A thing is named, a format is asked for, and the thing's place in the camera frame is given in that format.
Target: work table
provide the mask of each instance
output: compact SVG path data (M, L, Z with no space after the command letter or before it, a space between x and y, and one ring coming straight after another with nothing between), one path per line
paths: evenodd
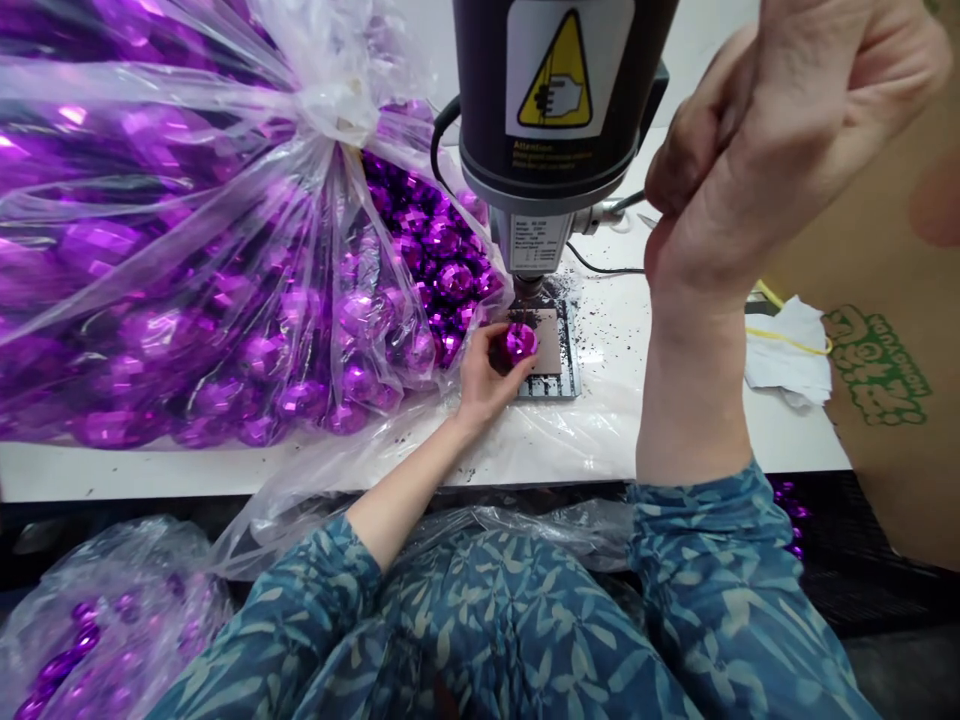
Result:
M653 129L617 195L643 186L665 130ZM645 213L655 215L647 209ZM592 264L642 267L649 230L636 217L629 232L601 228L574 238ZM530 400L511 406L450 485L530 485L620 480L632 476L650 334L650 295L638 275L596 275L564 253L563 284L579 295L577 352L583 394L573 401ZM769 473L849 469L833 426L821 409L797 412L774 391L744 385L754 452ZM266 450L107 452L22 443L0 444L0 500L45 502L120 498L246 495L285 467L303 472L341 449L352 466L338 466L337 490L375 483L442 420L448 406L412 413L377 438L328 438L318 446L288 442Z

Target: white wall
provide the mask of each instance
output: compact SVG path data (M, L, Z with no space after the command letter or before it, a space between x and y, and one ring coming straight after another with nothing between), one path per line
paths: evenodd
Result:
M436 90L430 101L436 107L443 107L458 90L453 5L450 0L396 2L430 54L437 73ZM654 119L654 127L670 123L677 105L696 87L717 48L734 30L756 18L759 4L759 0L680 0L664 51L664 61L670 71L670 86L660 112Z

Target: white tissue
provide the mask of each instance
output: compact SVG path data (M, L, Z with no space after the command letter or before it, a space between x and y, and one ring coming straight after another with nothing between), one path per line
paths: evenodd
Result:
M820 322L822 312L790 298L775 317L747 315L747 328L783 335L800 345L826 350L827 336ZM819 407L830 399L830 361L782 339L747 333L747 367L751 388L780 388L793 408Z

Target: cardboard box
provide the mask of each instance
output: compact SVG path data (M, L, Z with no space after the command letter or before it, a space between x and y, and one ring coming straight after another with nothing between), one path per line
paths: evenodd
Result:
M960 63L960 2L930 6ZM960 571L960 72L766 280L826 313L827 413L891 546Z

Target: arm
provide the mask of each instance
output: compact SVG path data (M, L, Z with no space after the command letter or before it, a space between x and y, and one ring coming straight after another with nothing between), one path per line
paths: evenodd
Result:
M759 34L720 51L651 167L665 219L647 249L630 563L655 642L707 716L875 716L751 460L743 301L949 64L919 0L765 0Z
M368 612L386 571L461 453L516 396L536 362L507 377L488 361L505 324L478 329L460 408L374 488L257 580L243 610L160 699L149 720L292 717L310 679Z

